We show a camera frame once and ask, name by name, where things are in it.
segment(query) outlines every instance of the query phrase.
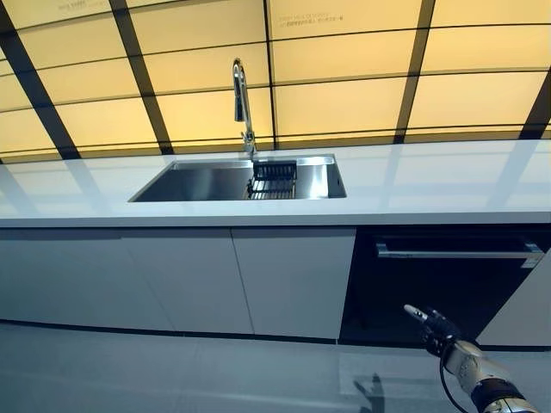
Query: white cabinet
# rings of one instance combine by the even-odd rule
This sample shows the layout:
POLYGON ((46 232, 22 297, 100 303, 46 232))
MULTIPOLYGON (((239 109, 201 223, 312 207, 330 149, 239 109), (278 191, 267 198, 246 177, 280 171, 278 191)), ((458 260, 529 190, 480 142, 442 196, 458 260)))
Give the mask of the white cabinet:
POLYGON ((121 234, 175 330, 252 333, 229 229, 121 234))
POLYGON ((256 334, 338 338, 355 228, 233 229, 256 334))
POLYGON ((551 346, 551 250, 510 296, 477 342, 504 346, 551 346))
POLYGON ((1 230, 0 318, 169 330, 114 231, 1 230))

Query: dish rack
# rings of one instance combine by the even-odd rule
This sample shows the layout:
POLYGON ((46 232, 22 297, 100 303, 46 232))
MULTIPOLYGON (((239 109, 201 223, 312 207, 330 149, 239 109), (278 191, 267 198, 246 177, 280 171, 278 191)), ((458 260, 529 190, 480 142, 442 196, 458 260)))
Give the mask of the dish rack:
POLYGON ((296 185, 296 162, 255 162, 247 183, 247 200, 292 200, 296 185))

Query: dishwasher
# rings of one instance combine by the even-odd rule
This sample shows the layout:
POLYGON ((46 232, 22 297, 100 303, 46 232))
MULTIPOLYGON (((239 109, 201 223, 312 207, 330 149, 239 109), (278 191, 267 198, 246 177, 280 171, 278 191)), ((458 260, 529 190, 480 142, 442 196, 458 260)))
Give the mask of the dishwasher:
POLYGON ((475 339, 549 247, 549 225, 359 227, 340 342, 421 346, 405 303, 475 339))

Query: dishwasher handle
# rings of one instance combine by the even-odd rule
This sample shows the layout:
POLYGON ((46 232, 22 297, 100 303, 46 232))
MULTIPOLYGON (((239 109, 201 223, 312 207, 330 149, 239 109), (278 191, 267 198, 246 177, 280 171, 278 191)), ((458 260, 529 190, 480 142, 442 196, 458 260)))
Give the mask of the dishwasher handle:
POLYGON ((460 259, 524 259, 521 268, 533 268, 545 256, 545 253, 533 242, 524 240, 524 251, 416 251, 389 250, 387 242, 375 240, 379 258, 460 258, 460 259))

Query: robotic arm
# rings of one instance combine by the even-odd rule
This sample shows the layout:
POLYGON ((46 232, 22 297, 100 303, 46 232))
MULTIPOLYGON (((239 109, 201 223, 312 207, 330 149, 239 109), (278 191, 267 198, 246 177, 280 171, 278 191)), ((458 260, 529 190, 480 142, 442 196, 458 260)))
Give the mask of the robotic arm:
POLYGON ((445 316, 436 310, 425 313, 412 305, 405 305, 404 310, 421 323, 427 351, 440 358, 444 390, 459 411, 466 412, 449 394, 443 367, 457 378, 479 413, 539 413, 512 384, 507 371, 462 337, 457 326, 445 316))

